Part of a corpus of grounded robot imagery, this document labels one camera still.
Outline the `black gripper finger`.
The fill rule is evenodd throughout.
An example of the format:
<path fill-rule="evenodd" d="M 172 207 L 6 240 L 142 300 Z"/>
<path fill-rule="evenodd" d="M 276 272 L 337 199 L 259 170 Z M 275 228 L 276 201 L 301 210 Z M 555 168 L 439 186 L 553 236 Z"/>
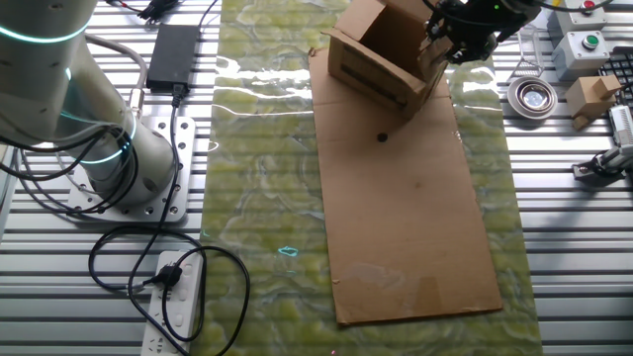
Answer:
<path fill-rule="evenodd" d="M 447 18 L 445 14 L 439 10 L 432 13 L 426 22 L 427 37 L 431 41 L 437 41 L 447 35 Z"/>
<path fill-rule="evenodd" d="M 455 44 L 447 52 L 447 61 L 450 64 L 463 64 L 465 62 L 486 60 L 494 50 L 494 45 L 459 47 Z"/>

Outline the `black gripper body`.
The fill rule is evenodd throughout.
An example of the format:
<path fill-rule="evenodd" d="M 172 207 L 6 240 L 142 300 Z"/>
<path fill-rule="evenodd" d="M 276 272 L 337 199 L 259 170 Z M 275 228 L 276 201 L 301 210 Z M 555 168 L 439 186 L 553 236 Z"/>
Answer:
<path fill-rule="evenodd" d="M 453 44 L 450 55 L 490 55 L 497 46 L 495 32 L 512 27 L 514 12 L 497 0 L 440 1 L 440 34 Z"/>

